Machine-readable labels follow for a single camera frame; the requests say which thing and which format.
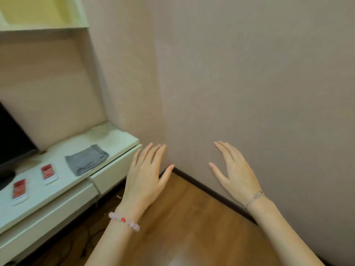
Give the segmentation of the person's left forearm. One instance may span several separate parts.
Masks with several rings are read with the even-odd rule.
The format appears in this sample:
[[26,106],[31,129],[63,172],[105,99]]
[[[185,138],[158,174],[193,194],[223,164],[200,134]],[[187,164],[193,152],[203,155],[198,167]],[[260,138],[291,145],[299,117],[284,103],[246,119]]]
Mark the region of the person's left forearm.
[[140,227],[130,219],[109,213],[110,222],[84,266],[120,266],[133,232]]

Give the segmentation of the white cabinet drawer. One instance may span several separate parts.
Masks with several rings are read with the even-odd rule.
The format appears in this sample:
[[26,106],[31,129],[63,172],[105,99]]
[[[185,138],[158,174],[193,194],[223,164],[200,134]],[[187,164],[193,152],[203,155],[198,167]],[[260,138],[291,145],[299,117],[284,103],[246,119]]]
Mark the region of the white cabinet drawer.
[[12,261],[73,214],[90,206],[98,196],[91,182],[78,184],[0,234],[0,266]]
[[88,180],[95,186],[100,196],[110,192],[125,179],[134,154],[137,150],[141,149],[142,144],[138,144],[88,178]]

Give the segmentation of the grey folded cloth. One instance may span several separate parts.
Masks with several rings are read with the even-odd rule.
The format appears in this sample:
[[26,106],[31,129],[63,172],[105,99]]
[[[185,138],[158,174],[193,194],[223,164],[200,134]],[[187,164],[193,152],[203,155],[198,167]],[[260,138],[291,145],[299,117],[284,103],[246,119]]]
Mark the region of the grey folded cloth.
[[78,153],[65,156],[65,161],[73,174],[79,177],[103,163],[108,157],[109,153],[94,144]]

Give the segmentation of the person's left hand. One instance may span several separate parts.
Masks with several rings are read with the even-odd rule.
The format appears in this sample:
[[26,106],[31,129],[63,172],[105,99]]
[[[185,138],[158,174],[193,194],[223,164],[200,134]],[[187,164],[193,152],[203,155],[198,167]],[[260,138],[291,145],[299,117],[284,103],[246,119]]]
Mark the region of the person's left hand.
[[[157,199],[164,188],[159,188],[159,172],[148,171],[148,151],[153,146],[150,143],[141,153],[141,166],[131,170],[126,178],[125,191],[117,213],[135,223],[144,214],[145,210]],[[166,145],[162,145],[162,157]]]

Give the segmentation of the black television screen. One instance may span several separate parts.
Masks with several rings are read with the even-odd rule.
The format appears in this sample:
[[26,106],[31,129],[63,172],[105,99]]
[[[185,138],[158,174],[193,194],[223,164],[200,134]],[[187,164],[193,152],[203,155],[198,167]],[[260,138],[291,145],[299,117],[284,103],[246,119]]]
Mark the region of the black television screen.
[[0,102],[0,170],[38,152],[38,147]]

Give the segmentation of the person's right forearm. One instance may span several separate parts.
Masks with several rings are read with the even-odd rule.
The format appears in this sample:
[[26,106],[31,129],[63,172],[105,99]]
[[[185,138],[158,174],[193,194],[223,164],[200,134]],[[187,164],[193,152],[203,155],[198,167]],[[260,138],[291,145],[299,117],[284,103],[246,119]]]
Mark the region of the person's right forearm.
[[283,266],[325,266],[265,195],[251,202],[247,211],[268,237]]

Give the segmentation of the white low cabinet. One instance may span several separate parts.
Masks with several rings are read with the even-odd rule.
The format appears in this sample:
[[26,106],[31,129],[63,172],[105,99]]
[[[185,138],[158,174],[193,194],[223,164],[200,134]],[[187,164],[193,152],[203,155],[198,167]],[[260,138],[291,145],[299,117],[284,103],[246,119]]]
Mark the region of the white low cabinet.
[[[69,169],[65,156],[78,153],[91,145],[97,144],[102,150],[109,153],[109,157],[100,165],[89,172],[77,177]],[[87,132],[69,138],[50,147],[46,153],[36,155],[24,161],[19,167],[15,179],[6,188],[0,191],[0,234],[10,229],[30,214],[47,205],[66,191],[84,182],[90,182],[88,178],[108,165],[111,161],[123,155],[133,147],[140,144],[139,139],[131,134],[120,131],[113,124],[105,124],[94,127]],[[41,168],[47,164],[52,164],[59,179],[49,185],[44,185]],[[13,184],[21,179],[27,180],[27,188],[30,194],[28,200],[19,205],[12,205]],[[92,206],[101,196],[92,202]],[[77,214],[73,214],[50,233],[42,237],[30,248],[16,256],[9,263],[17,264],[24,259],[61,229],[66,227],[90,206],[85,206]]]

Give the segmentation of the black television stand base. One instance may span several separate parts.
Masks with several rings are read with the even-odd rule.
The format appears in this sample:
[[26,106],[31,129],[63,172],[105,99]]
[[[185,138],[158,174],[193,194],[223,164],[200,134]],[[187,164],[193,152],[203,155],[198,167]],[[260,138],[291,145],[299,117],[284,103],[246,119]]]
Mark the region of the black television stand base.
[[6,188],[15,177],[16,172],[14,170],[0,171],[0,191]]

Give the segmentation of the red and white packet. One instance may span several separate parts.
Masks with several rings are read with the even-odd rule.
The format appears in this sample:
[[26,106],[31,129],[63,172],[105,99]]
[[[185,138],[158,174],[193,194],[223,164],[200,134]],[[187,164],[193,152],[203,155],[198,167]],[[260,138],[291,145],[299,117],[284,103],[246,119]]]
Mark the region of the red and white packet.
[[41,168],[44,185],[49,185],[59,179],[55,173],[52,164],[47,164]]
[[16,206],[24,201],[28,200],[30,197],[28,188],[27,188],[27,180],[21,179],[13,184],[12,189],[12,205]]

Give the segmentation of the person's right hand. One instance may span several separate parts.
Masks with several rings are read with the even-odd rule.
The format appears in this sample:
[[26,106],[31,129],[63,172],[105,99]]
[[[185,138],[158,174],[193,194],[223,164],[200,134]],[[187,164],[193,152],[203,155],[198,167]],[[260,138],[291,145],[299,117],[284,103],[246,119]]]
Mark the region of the person's right hand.
[[241,152],[231,144],[216,141],[214,145],[224,159],[226,177],[229,179],[229,185],[222,187],[234,200],[247,209],[251,202],[264,195],[254,171]]

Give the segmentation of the white wall shelf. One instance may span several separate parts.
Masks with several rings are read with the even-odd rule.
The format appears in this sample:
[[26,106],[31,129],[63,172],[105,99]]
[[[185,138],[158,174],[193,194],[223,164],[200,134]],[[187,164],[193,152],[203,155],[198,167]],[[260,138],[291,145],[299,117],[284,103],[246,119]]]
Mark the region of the white wall shelf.
[[0,0],[0,32],[88,27],[81,0]]

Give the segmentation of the dark brown baseboard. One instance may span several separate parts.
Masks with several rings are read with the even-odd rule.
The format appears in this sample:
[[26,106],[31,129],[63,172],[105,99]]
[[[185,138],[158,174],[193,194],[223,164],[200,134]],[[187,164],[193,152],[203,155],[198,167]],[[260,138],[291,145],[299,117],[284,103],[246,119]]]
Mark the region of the dark brown baseboard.
[[257,223],[254,220],[254,218],[246,210],[244,210],[241,206],[239,206],[238,204],[236,204],[233,201],[229,200],[228,198],[220,195],[219,193],[217,193],[213,189],[209,188],[205,184],[201,183],[200,181],[196,180],[195,178],[193,178],[189,174],[186,174],[185,172],[183,172],[182,170],[180,170],[178,168],[174,168],[172,170],[172,172],[174,174],[176,174],[177,176],[183,178],[184,180],[188,181],[193,186],[195,186],[195,187],[199,188],[200,190],[202,190],[203,192],[207,193],[209,196],[215,198],[216,200],[218,200],[223,205],[225,205],[228,208],[232,209],[233,211],[237,212],[239,215],[243,216],[247,220],[249,220],[252,223],[257,225]]

